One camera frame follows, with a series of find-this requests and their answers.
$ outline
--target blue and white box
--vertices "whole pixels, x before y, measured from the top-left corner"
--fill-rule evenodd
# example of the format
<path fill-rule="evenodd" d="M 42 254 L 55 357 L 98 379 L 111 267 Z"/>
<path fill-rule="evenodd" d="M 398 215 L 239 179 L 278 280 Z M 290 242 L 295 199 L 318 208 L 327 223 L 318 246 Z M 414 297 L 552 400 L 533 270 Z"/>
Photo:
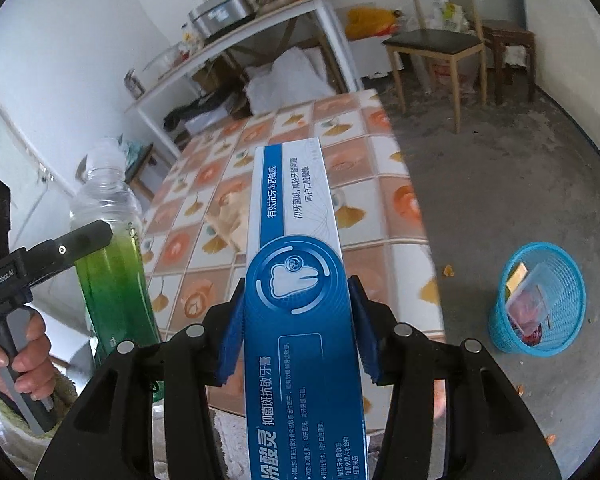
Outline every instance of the blue and white box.
<path fill-rule="evenodd" d="M 360 368 L 320 141 L 255 154 L 244 378 L 251 478 L 366 479 Z"/>

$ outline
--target blue plastic basket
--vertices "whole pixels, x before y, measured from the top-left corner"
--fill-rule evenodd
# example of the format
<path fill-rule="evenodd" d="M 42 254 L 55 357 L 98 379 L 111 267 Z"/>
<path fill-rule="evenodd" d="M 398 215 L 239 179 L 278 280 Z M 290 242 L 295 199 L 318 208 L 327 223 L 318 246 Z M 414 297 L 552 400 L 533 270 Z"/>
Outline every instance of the blue plastic basket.
<path fill-rule="evenodd" d="M 528 346 L 516 335 L 505 310 L 504 291 L 511 271 L 523 262 L 529 273 L 537 264 L 544 264 L 562 284 L 562 291 L 550 314 L 550 324 L 542 324 L 542 339 L 536 346 Z M 549 357 L 562 352 L 580 331 L 587 304 L 584 280 L 580 269 L 564 250 L 553 244 L 535 242 L 520 248 L 509 260 L 502 273 L 498 301 L 489 314 L 489 335 L 499 350 L 522 352 Z"/>

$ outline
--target tablecloth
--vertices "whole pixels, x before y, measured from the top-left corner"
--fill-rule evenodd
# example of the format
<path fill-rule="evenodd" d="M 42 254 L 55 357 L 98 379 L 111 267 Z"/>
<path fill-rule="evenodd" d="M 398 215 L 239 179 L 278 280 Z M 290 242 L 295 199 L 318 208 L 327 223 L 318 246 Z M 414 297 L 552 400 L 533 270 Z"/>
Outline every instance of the tablecloth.
<path fill-rule="evenodd" d="M 251 187 L 257 146 L 319 137 L 347 275 L 399 321 L 443 340 L 436 273 L 408 168 L 378 94 L 365 90 L 212 127 L 171 168 L 143 219 L 142 260 L 164 339 L 229 300 L 246 273 L 211 225 L 229 193 Z M 384 428 L 391 388 L 362 374 L 366 429 Z M 209 405 L 244 414 L 242 363 Z"/>

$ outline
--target circular blue emblem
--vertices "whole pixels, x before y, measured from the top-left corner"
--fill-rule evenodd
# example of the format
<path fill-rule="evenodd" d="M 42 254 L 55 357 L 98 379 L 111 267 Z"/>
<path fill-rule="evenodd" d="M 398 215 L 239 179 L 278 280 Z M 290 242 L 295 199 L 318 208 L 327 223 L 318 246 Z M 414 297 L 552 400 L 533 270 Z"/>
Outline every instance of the circular blue emblem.
<path fill-rule="evenodd" d="M 342 263 L 328 245 L 291 235 L 272 240 L 256 254 L 247 271 L 246 297 L 297 315 L 335 300 L 345 281 Z"/>

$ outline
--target plastic bottle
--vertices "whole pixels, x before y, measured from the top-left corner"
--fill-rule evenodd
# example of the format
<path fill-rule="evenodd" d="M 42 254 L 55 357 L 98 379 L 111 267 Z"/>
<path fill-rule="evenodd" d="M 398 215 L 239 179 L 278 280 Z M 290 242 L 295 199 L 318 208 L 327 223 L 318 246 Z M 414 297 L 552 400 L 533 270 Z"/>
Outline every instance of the plastic bottle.
<path fill-rule="evenodd" d="M 102 219 L 113 231 L 108 247 L 75 264 L 93 330 L 106 355 L 126 339 L 139 346 L 160 342 L 140 257 L 141 207 L 125 184 L 125 167 L 118 141 L 101 139 L 87 156 L 87 181 L 70 212 L 71 229 Z"/>

